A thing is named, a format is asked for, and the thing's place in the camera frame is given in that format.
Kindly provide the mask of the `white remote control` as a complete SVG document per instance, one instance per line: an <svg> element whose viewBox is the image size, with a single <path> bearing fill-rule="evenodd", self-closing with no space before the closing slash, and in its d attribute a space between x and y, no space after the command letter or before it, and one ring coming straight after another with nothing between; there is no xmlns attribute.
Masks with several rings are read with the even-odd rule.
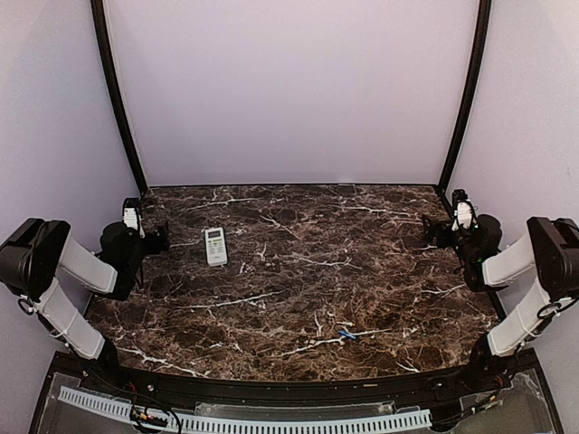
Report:
<svg viewBox="0 0 579 434"><path fill-rule="evenodd" d="M216 267L226 265L228 263L228 254L223 227L205 230L204 241L208 266Z"/></svg>

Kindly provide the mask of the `blue battery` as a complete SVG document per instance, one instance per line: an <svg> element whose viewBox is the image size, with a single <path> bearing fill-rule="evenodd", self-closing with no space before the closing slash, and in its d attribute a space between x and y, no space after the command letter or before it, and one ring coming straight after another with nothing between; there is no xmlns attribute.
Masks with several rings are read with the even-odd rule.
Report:
<svg viewBox="0 0 579 434"><path fill-rule="evenodd" d="M339 330L339 331L338 331L338 334L339 334L340 336L342 336L342 337L347 338L347 339L356 340L356 336L353 335L353 334L351 334L351 333L349 333L348 331Z"/></svg>

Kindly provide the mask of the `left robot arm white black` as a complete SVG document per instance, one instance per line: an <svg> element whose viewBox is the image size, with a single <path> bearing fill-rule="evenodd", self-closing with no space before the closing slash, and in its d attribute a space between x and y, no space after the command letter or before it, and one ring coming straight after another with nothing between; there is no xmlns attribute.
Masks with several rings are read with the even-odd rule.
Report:
<svg viewBox="0 0 579 434"><path fill-rule="evenodd" d="M168 250L166 225L141 231L124 222L106 226L100 251L76 241L66 221L26 220L1 244L1 282L20 308L39 318L52 336L93 366L91 377L108 394L128 386L118 350L86 318L81 290L93 297L125 301L144 283L143 261Z"/></svg>

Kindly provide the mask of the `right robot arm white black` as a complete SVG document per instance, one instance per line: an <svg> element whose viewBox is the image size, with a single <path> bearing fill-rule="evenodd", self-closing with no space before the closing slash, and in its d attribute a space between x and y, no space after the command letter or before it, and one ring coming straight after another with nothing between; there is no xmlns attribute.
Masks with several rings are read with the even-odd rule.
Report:
<svg viewBox="0 0 579 434"><path fill-rule="evenodd" d="M571 220L531 217L523 235L504 250L499 221L487 214L460 225L423 216L427 242L457 254L473 292L499 291L533 272L527 293L510 313L474 344L461 383L481 392L506 383L509 363L553 319L578 301L578 226Z"/></svg>

